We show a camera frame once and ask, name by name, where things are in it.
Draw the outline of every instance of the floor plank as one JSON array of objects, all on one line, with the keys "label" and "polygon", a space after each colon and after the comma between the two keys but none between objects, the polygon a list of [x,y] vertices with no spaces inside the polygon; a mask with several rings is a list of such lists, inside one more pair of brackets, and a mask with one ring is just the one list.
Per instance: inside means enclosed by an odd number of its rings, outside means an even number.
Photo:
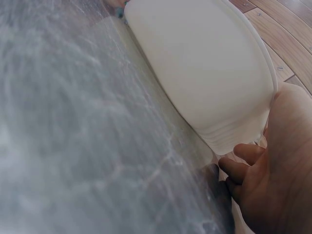
[{"label": "floor plank", "polygon": [[255,8],[255,5],[247,0],[230,0],[230,2],[234,4],[242,13]]},{"label": "floor plank", "polygon": [[312,10],[299,0],[278,0],[297,16],[299,16],[308,26],[312,27]]},{"label": "floor plank", "polygon": [[301,18],[277,0],[250,1],[282,25],[312,54],[312,28]]},{"label": "floor plank", "polygon": [[293,71],[289,66],[277,55],[277,53],[265,43],[265,46],[268,49],[268,52],[271,56],[274,69],[276,72],[276,77],[279,81],[285,81],[294,75]]},{"label": "floor plank", "polygon": [[300,1],[312,10],[312,0],[300,0]]},{"label": "floor plank", "polygon": [[307,88],[303,85],[303,83],[298,79],[297,76],[293,76],[292,78],[290,78],[289,80],[286,81],[289,84],[295,84],[300,86],[301,88],[303,88],[308,94],[309,96],[312,98],[311,93],[307,90]]},{"label": "floor plank", "polygon": [[245,13],[262,39],[312,91],[312,55],[281,25],[259,8]]}]

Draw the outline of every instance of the skin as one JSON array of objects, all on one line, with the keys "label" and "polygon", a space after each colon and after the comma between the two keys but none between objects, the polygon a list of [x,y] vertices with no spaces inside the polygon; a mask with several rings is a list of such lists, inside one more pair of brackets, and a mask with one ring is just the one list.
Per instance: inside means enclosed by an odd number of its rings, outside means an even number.
[{"label": "skin", "polygon": [[240,144],[248,164],[219,161],[227,187],[257,234],[312,231],[312,99],[300,87],[279,84],[265,136],[266,149]]}]

